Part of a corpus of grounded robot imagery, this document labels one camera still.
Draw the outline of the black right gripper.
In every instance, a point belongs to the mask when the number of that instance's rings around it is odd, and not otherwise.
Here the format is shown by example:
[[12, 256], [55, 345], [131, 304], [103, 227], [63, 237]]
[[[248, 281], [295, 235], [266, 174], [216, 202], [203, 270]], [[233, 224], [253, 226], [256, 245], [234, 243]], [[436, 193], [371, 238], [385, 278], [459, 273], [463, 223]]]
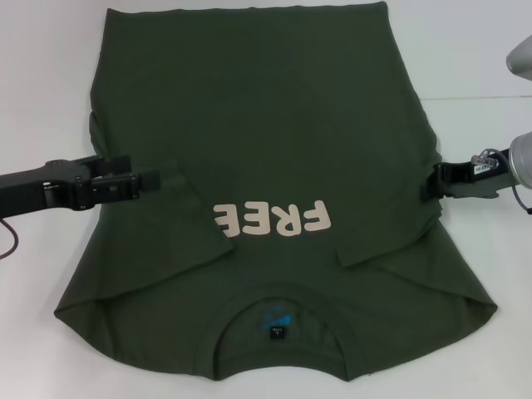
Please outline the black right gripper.
[[423, 202], [444, 197], [494, 199], [499, 191], [515, 184], [515, 178], [507, 163], [500, 157], [489, 157], [479, 165], [441, 162], [420, 186]]

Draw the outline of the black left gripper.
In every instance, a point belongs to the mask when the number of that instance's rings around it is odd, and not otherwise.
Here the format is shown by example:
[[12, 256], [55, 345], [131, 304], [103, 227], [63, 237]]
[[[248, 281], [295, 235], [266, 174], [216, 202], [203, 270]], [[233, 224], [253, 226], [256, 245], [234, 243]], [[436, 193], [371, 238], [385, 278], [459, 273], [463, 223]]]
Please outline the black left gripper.
[[1, 217], [54, 208], [87, 210], [95, 204], [137, 200], [141, 193], [160, 189], [158, 170], [130, 172], [128, 155], [109, 159], [92, 155], [2, 175]]

